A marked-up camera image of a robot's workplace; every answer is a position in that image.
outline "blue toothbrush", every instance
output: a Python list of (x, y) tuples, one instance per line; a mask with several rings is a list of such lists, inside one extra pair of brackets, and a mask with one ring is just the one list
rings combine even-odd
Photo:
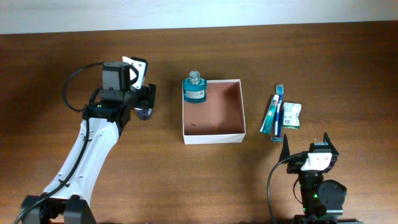
[(280, 106), (282, 104), (282, 100), (284, 97), (284, 86), (283, 85), (277, 85), (276, 86), (276, 94), (279, 95), (279, 102), (276, 108), (276, 119), (275, 119), (275, 135), (278, 135), (278, 129), (282, 129), (282, 126), (278, 126), (279, 123), (279, 110)]

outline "white robotic arm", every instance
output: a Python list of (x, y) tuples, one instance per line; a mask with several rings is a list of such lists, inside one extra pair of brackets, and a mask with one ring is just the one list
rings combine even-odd
[[(95, 65), (103, 66), (103, 86), (93, 93), (89, 105), (77, 110), (67, 103), (66, 86), (78, 72)], [(154, 107), (156, 86), (143, 85), (147, 65), (145, 59), (123, 57), (123, 62), (94, 63), (72, 74), (63, 98), (69, 108), (83, 112), (79, 135), (43, 194), (25, 198), (14, 224), (21, 220), (24, 224), (48, 224), (59, 214), (66, 224), (96, 224), (90, 210), (91, 194), (106, 156), (130, 121), (131, 110), (147, 120)], [(98, 93), (101, 100), (95, 102)]]
[[(72, 195), (78, 195), (90, 205), (91, 194), (98, 174), (106, 156), (119, 139), (119, 131), (116, 122), (108, 122), (104, 118), (90, 118), (89, 140), (85, 153), (66, 186), (51, 196), (51, 198), (70, 199)], [(83, 147), (86, 136), (86, 122), (80, 124), (80, 131), (75, 144), (72, 147), (65, 163), (55, 176), (53, 181), (44, 189), (47, 194), (60, 185), (71, 172), (79, 153)]]

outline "white cardboard box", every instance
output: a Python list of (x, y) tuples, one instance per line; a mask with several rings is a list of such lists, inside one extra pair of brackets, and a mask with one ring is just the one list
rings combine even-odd
[(206, 101), (188, 103), (182, 93), (185, 144), (242, 142), (246, 135), (240, 80), (208, 80)]

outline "wooden table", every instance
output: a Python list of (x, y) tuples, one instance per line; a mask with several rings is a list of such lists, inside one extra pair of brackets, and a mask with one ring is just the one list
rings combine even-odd
[[(266, 103), (283, 83), (301, 103), (301, 129), (284, 129), (291, 152), (326, 131), (339, 161), (326, 175), (348, 188), (342, 218), (398, 222), (398, 22), (305, 24), (177, 30), (125, 30), (0, 36), (0, 222), (12, 222), (26, 195), (40, 195), (78, 134), (81, 114), (61, 92), (80, 67), (123, 55), (146, 58), (157, 85), (148, 121), (135, 114), (106, 159), (91, 208), (97, 222), (265, 222), (269, 171), (281, 143), (259, 132)], [(207, 79), (240, 78), (246, 115), (241, 144), (186, 146), (181, 83), (191, 70)], [(101, 70), (68, 89), (83, 106)], [(278, 169), (275, 215), (302, 213), (296, 175)]]

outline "black cable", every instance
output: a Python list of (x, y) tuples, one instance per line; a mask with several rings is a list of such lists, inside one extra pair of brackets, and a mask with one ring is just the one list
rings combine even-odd
[(102, 90), (102, 86), (98, 87), (94, 92), (91, 94), (90, 100), (88, 101), (89, 103), (93, 103), (95, 101), (95, 98), (97, 97), (98, 93)]
[(66, 104), (71, 110), (74, 110), (74, 111), (76, 111), (76, 112), (82, 112), (82, 111), (83, 111), (83, 109), (76, 109), (76, 108), (72, 107), (72, 106), (68, 103), (68, 100), (67, 100), (67, 87), (68, 87), (70, 81), (71, 81), (79, 72), (81, 72), (81, 71), (83, 71), (83, 70), (85, 70), (85, 69), (87, 69), (87, 68), (91, 68), (91, 67), (94, 67), (94, 66), (97, 66), (97, 65), (102, 65), (102, 64), (104, 64), (104, 62), (97, 62), (97, 63), (92, 63), (92, 64), (90, 64), (90, 65), (86, 65), (86, 66), (84, 66), (83, 68), (81, 68), (81, 69), (79, 69), (79, 70), (73, 72), (73, 74), (72, 74), (72, 75), (68, 78), (68, 80), (65, 82), (65, 85), (63, 86), (63, 90), (62, 90), (62, 98), (63, 98), (63, 101), (65, 102), (65, 104)]
[[(88, 144), (88, 138), (90, 136), (90, 122), (89, 122), (89, 117), (88, 117), (88, 112), (87, 112), (87, 106), (85, 106), (83, 109), (76, 109), (74, 107), (72, 107), (67, 100), (67, 87), (68, 84), (70, 83), (70, 81), (81, 71), (90, 68), (90, 67), (94, 67), (97, 65), (102, 65), (104, 64), (104, 62), (97, 62), (97, 63), (92, 63), (90, 65), (86, 65), (83, 68), (73, 72), (73, 74), (70, 75), (70, 77), (68, 78), (68, 80), (65, 82), (65, 85), (63, 86), (63, 90), (62, 90), (62, 98), (63, 101), (65, 102), (65, 104), (73, 111), (76, 112), (83, 112), (83, 119), (86, 121), (86, 136), (85, 136), (85, 141), (83, 143), (83, 147), (81, 148), (81, 151), (79, 153), (79, 156), (77, 157), (77, 160), (75, 162), (75, 164), (73, 165), (71, 171), (69, 172), (69, 174), (67, 175), (67, 177), (65, 178), (65, 180), (60, 181), (60, 185), (55, 188), (54, 190), (52, 190), (51, 192), (42, 195), (40, 200), (38, 200), (36, 203), (34, 203), (32, 206), (30, 206), (29, 208), (25, 208), (19, 215), (18, 217), (15, 219), (14, 224), (18, 224), (27, 213), (29, 213), (31, 210), (33, 210), (35, 207), (42, 205), (48, 198), (50, 198), (51, 196), (53, 196), (54, 194), (56, 194), (59, 190), (62, 189), (62, 187), (66, 186), (66, 184), (68, 183), (68, 181), (71, 179), (71, 177), (73, 176), (73, 174), (75, 173), (77, 167), (79, 166), (79, 163), (81, 161), (81, 158), (84, 155), (84, 152), (86, 150), (87, 144)], [(95, 97), (97, 96), (98, 92), (100, 91), (100, 89), (102, 88), (98, 88), (97, 90), (95, 90), (95, 92), (92, 94), (92, 96), (90, 97), (90, 101), (94, 101)]]
[(129, 68), (136, 74), (136, 77), (130, 80), (130, 85), (133, 85), (135, 82), (138, 81), (139, 72), (138, 69), (136, 69), (133, 65), (130, 65)]
[(272, 208), (271, 208), (271, 194), (270, 194), (270, 190), (269, 190), (269, 189), (270, 189), (270, 186), (271, 186), (271, 177), (272, 177), (272, 174), (274, 173), (274, 171), (276, 170), (276, 168), (279, 167), (279, 165), (281, 165), (281, 164), (283, 164), (283, 163), (285, 163), (285, 162), (287, 162), (287, 161), (289, 161), (289, 160), (291, 160), (291, 159), (293, 159), (293, 158), (295, 158), (295, 157), (297, 157), (297, 156), (301, 156), (302, 154), (304, 154), (304, 152), (291, 155), (291, 156), (289, 156), (288, 158), (281, 160), (280, 162), (278, 162), (278, 163), (274, 166), (274, 168), (272, 168), (271, 172), (269, 173), (269, 176), (268, 176), (268, 183), (267, 183), (267, 199), (268, 199), (269, 214), (271, 215), (271, 220), (272, 220), (272, 222), (273, 222), (274, 224), (278, 224), (278, 223), (276, 222), (274, 213), (272, 212)]
[(294, 194), (294, 197), (296, 198), (296, 200), (297, 200), (298, 202), (300, 202), (300, 204), (303, 204), (303, 202), (301, 202), (301, 201), (297, 198), (297, 196), (296, 196), (296, 191), (294, 190), (294, 189), (296, 188), (296, 184), (297, 184), (298, 181), (299, 181), (299, 178), (297, 178), (297, 180), (294, 182), (294, 185), (293, 185), (293, 194)]

